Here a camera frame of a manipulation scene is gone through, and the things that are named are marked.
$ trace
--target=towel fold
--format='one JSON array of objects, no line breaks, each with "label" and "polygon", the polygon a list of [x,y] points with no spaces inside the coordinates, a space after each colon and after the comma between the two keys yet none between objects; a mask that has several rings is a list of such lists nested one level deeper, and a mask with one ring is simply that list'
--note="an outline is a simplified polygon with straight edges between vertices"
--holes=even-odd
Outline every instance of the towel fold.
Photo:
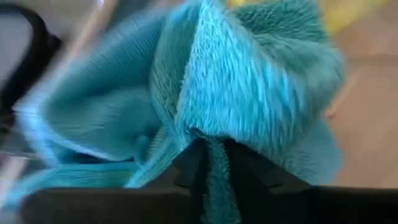
[{"label": "towel fold", "polygon": [[[219,139],[325,184],[341,158],[321,114],[342,83],[341,55],[311,0],[233,10],[189,1],[132,16],[17,108],[53,168],[23,180],[9,204],[45,187],[142,187],[203,137],[211,156],[203,222],[239,223]],[[77,159],[87,155],[98,162]]]}]

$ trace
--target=microfiber towel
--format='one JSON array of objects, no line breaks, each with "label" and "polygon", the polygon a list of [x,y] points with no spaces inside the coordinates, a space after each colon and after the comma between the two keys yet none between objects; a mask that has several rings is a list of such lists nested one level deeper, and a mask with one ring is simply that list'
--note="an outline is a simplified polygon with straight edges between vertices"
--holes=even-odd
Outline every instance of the microfiber towel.
[{"label": "microfiber towel", "polygon": [[310,184],[332,181],[341,155],[322,112],[343,74],[311,0],[189,1],[132,16],[17,107],[50,168],[22,180],[9,205],[46,187],[142,187],[205,138],[203,222],[240,223],[220,139]]}]

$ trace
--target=wooden surface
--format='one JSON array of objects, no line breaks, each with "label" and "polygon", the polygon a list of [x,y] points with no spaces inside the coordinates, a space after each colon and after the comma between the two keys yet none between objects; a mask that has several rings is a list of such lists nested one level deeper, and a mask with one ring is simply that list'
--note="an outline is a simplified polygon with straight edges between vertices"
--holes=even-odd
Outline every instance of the wooden surface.
[{"label": "wooden surface", "polygon": [[330,124],[344,152],[334,185],[398,188],[398,1],[344,30],[345,97]]}]

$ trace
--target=turquoise fabric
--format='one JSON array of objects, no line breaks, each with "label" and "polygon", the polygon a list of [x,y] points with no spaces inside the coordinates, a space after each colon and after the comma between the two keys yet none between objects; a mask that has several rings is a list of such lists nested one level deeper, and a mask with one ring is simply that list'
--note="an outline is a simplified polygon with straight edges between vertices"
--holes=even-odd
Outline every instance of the turquoise fabric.
[{"label": "turquoise fabric", "polygon": [[25,135],[52,168],[19,183],[9,205],[46,187],[142,187],[203,137],[211,155],[203,222],[240,223],[218,139],[311,184],[332,181],[341,157],[322,112],[343,74],[311,0],[233,10],[190,1],[132,16],[19,105]]}]

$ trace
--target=yellow object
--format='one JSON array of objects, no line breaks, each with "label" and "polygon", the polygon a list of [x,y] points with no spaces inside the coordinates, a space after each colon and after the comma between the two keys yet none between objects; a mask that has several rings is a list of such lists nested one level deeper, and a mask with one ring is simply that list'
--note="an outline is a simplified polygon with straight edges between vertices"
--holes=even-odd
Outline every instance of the yellow object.
[{"label": "yellow object", "polygon": [[[229,0],[229,5],[240,6],[266,0]],[[335,34],[352,22],[390,0],[320,0],[327,29]]]}]

